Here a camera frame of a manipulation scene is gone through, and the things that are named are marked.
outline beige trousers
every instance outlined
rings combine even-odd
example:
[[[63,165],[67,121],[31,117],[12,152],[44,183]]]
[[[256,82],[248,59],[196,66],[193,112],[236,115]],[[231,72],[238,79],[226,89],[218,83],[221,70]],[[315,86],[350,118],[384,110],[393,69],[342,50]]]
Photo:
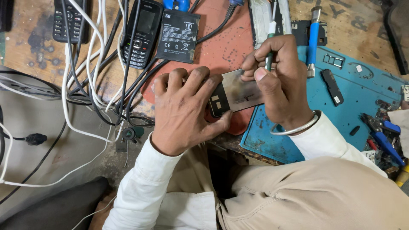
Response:
[[[216,207],[224,230],[409,230],[409,197],[359,163],[321,157],[281,166],[244,166],[236,197]],[[214,191],[204,144],[177,164],[168,192]]]

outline white sleeve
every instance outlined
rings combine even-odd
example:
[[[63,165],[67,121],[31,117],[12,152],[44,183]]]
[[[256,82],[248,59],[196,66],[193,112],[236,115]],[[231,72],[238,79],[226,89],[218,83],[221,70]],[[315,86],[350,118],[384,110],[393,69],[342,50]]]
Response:
[[[358,149],[347,143],[327,116],[321,112],[321,117],[307,131],[289,136],[297,145],[306,160],[320,156],[332,156],[355,161],[370,167],[384,177],[387,174],[364,156]]]
[[[169,180],[182,154],[170,157],[151,144],[151,135],[132,168],[122,179],[114,207],[103,230],[152,229]]]

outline blue repair mat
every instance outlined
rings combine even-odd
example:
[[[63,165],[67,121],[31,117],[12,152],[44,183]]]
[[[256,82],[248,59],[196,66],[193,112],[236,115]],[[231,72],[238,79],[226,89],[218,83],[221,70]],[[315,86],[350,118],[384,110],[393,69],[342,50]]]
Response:
[[[308,46],[298,47],[298,57],[301,61],[306,61],[307,49]],[[361,66],[362,71],[357,70],[358,65]],[[331,70],[344,97],[344,103],[338,107],[335,107],[321,77],[320,72],[324,69]],[[307,79],[307,99],[311,109],[322,110],[345,140],[363,151],[370,130],[361,121],[360,114],[366,113],[375,117],[379,108],[375,103],[377,99],[399,104],[403,95],[401,86],[405,84],[407,82],[403,79],[319,46],[315,77]],[[305,160],[289,137],[270,134],[273,125],[274,123],[265,114],[264,105],[256,106],[240,145],[285,164]],[[354,136],[349,135],[358,125],[361,126],[359,131]]]

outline blue plug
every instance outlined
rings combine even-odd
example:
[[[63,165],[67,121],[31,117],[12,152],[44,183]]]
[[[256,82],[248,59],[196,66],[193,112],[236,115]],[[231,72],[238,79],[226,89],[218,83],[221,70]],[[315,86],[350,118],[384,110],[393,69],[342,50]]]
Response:
[[[163,0],[163,7],[165,9],[175,9],[187,12],[190,7],[189,0]]]
[[[229,0],[229,3],[235,6],[239,5],[242,7],[244,5],[244,0]]]

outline green screwdriver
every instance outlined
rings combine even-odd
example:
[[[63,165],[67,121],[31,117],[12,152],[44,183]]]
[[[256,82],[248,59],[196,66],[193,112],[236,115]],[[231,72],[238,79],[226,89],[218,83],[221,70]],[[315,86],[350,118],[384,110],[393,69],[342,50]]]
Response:
[[[272,22],[270,22],[270,27],[268,29],[268,35],[267,38],[272,38],[276,34],[276,26],[277,23],[275,21],[276,18],[276,8],[277,8],[277,0],[274,0],[274,7],[273,7],[273,17],[272,17]],[[265,58],[265,69],[268,71],[271,71],[271,63],[273,61],[273,53],[270,52],[267,54],[267,57]]]

